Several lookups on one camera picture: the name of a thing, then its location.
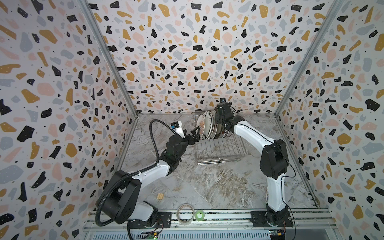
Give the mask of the dark mosaic rim plate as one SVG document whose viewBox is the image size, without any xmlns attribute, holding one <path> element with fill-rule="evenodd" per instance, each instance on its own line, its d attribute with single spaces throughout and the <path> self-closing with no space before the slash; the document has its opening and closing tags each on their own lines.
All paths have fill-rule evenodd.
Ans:
<svg viewBox="0 0 384 240">
<path fill-rule="evenodd" d="M 215 109 L 215 124 L 216 124 L 216 127 L 217 127 L 217 131 L 216 131 L 214 139 L 221 139 L 225 135 L 225 131 L 226 130 L 223 127 L 222 122 L 223 122 L 222 114 L 219 113 L 218 109 Z"/>
</svg>

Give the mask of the blue striped white plate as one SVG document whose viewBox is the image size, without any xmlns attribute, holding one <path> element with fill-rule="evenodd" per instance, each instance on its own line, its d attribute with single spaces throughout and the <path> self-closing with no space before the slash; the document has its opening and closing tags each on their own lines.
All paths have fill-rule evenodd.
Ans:
<svg viewBox="0 0 384 240">
<path fill-rule="evenodd" d="M 211 111 L 206 111 L 206 115 L 207 115 L 206 116 L 206 127 L 207 127 L 206 139 L 209 139 L 211 131 L 212 131 L 212 115 L 211 115 Z"/>
</svg>

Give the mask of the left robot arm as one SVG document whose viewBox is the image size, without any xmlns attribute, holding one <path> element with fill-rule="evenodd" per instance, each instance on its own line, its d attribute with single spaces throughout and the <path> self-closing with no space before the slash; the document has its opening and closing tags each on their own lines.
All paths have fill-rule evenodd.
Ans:
<svg viewBox="0 0 384 240">
<path fill-rule="evenodd" d="M 166 149 L 154 164 L 132 173 L 122 170 L 113 174 L 102 195 L 97 200 L 95 222 L 104 227 L 113 222 L 123 224 L 127 221 L 138 221 L 151 227 L 158 218 L 158 208 L 144 201 L 138 202 L 140 190 L 156 180 L 173 173 L 182 161 L 182 155 L 188 146 L 200 141 L 200 129 L 191 130 L 190 134 L 183 131 L 184 137 L 178 133 L 171 136 Z"/>
</svg>

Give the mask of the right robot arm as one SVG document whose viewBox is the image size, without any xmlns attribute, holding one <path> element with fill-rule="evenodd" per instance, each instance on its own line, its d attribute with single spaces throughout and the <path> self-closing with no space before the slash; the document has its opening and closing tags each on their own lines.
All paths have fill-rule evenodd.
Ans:
<svg viewBox="0 0 384 240">
<path fill-rule="evenodd" d="M 289 215 L 284 191 L 289 165 L 286 143 L 283 140 L 274 140 L 252 127 L 245 118 L 234 112 L 234 108 L 225 98 L 220 99 L 215 111 L 217 124 L 243 138 L 261 153 L 260 169 L 266 176 L 268 185 L 264 219 L 269 225 L 278 226 Z"/>
</svg>

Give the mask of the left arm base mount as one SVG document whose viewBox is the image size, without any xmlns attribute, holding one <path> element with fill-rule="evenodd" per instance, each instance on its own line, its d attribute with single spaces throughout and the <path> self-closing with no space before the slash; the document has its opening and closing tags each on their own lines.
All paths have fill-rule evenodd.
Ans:
<svg viewBox="0 0 384 240">
<path fill-rule="evenodd" d="M 131 229 L 169 229 L 171 227 L 172 212 L 156 212 L 147 221 L 131 220 Z"/>
</svg>

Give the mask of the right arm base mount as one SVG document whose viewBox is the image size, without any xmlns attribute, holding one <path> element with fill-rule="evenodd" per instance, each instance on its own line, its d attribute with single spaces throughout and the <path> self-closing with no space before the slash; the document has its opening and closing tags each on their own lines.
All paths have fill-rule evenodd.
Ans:
<svg viewBox="0 0 384 240">
<path fill-rule="evenodd" d="M 251 222 L 255 228 L 268 228 L 268 227 L 293 227 L 293 218 L 288 210 L 281 210 L 274 212 L 268 211 L 252 211 Z"/>
</svg>

